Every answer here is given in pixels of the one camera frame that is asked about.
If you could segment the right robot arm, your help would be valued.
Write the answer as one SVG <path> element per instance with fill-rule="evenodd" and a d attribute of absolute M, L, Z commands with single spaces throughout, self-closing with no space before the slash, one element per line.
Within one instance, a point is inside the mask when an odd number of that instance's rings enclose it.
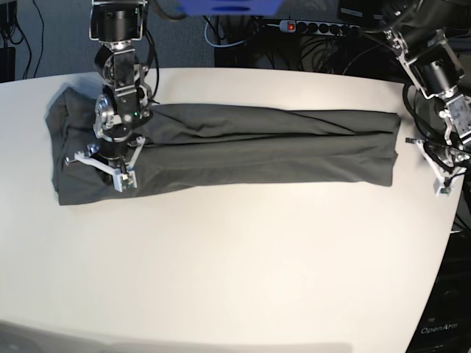
<path fill-rule="evenodd" d="M 118 191 L 138 186 L 135 164 L 146 139 L 133 138 L 137 125 L 150 118 L 154 98 L 145 78 L 149 65 L 140 63 L 133 42 L 147 36 L 147 1 L 92 1 L 89 38 L 100 43 L 95 67 L 102 93 L 95 103 L 93 132 L 97 141 L 73 161 L 109 175 Z"/>

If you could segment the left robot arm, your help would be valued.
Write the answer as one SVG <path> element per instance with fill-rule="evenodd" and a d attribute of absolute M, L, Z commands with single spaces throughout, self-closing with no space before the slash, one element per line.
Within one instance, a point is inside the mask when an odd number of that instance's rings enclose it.
<path fill-rule="evenodd" d="M 411 111 L 424 138 L 410 139 L 436 175 L 435 191 L 449 195 L 470 171 L 470 98 L 459 87 L 464 69 L 446 30 L 470 14 L 469 1 L 339 1 L 338 16 L 364 36 L 383 35 L 386 45 L 427 100 L 445 130 L 438 133 Z"/>

